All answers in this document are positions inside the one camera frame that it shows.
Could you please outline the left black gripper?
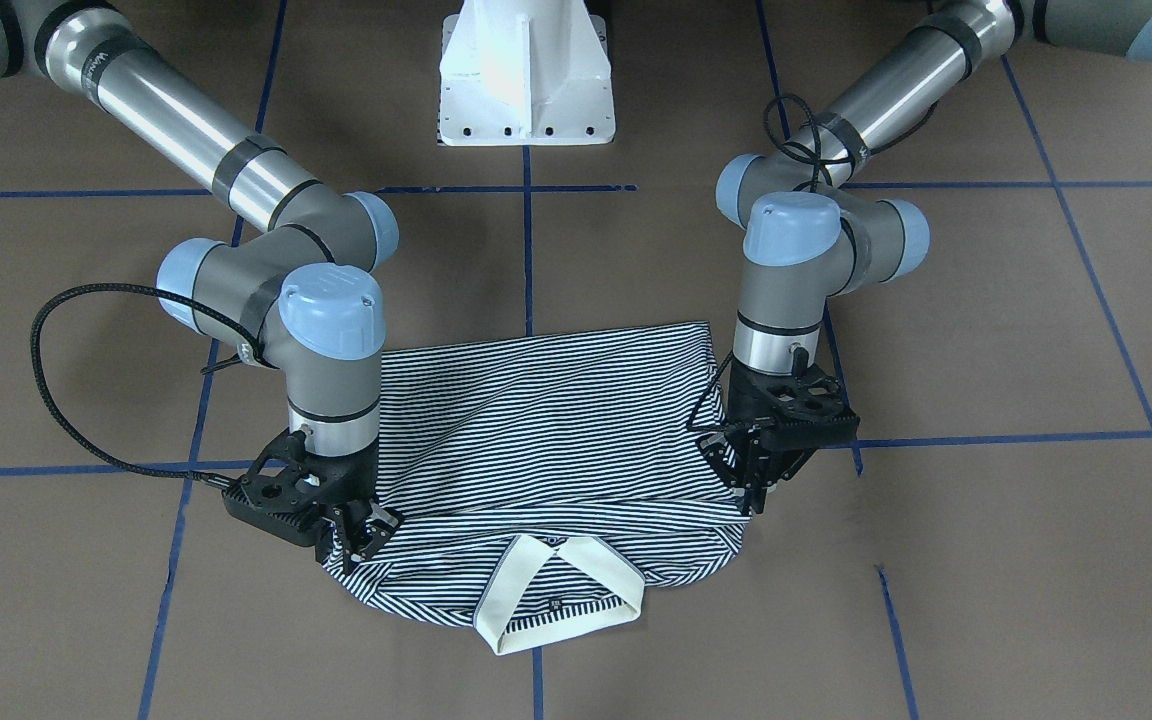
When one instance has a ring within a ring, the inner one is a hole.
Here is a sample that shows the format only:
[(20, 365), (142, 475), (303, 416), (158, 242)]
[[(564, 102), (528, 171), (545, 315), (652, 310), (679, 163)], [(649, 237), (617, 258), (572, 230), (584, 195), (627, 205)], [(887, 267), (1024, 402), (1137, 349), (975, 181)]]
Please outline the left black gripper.
[(796, 361), (773, 376), (733, 361), (727, 425), (700, 427), (698, 450), (746, 516), (823, 447), (823, 367)]

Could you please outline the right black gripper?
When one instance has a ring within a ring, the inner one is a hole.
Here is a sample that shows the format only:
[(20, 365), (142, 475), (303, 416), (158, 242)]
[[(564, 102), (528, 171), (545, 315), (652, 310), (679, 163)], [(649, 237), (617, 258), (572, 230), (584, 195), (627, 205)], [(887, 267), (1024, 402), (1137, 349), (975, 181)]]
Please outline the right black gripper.
[(285, 469), (276, 475), (282, 483), (276, 516), (291, 520), (297, 511), (321, 507), (324, 526), (314, 546), (314, 559), (324, 568), (335, 558), (340, 574), (348, 577), (357, 564), (374, 558), (401, 529), (404, 521), (401, 511), (385, 509), (371, 500), (378, 480), (378, 439), (356, 454), (328, 457), (306, 450), (302, 430), (283, 430), (276, 437), (276, 458), (285, 462)]

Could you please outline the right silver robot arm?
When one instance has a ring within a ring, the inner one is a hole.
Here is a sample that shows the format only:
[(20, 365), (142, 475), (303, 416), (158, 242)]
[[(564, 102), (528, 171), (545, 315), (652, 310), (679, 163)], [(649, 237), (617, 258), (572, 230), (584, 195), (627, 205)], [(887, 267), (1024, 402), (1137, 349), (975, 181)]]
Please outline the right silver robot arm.
[(234, 118), (143, 40), (108, 1), (0, 1), (0, 79), (37, 76), (86, 99), (232, 211), (248, 240), (192, 238), (151, 286), (92, 283), (47, 301), (29, 332), (41, 402), (74, 441), (129, 473), (161, 477), (103, 450), (52, 397), (41, 357), (50, 314), (90, 293), (152, 297), (189, 331), (233, 348), (221, 366), (285, 379), (285, 429), (238, 477), (184, 471), (219, 488), (233, 518), (349, 575), (401, 528), (376, 491), (381, 423), (381, 288), (397, 250), (380, 197), (338, 194), (276, 141)]

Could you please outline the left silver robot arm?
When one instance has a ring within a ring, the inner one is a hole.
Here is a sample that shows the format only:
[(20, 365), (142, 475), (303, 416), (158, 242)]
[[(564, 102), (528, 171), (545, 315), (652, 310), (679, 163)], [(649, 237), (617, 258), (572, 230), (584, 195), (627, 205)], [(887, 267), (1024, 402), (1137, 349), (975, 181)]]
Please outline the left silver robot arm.
[(952, 88), (1033, 38), (1152, 63), (1152, 1), (945, 1), (826, 109), (780, 94), (804, 122), (774, 156), (738, 156), (717, 209), (745, 233), (726, 419), (702, 456), (744, 515), (814, 450), (847, 445), (859, 419), (817, 364), (827, 301), (905, 275), (931, 249), (931, 225), (905, 200), (844, 191), (870, 160), (914, 135)]

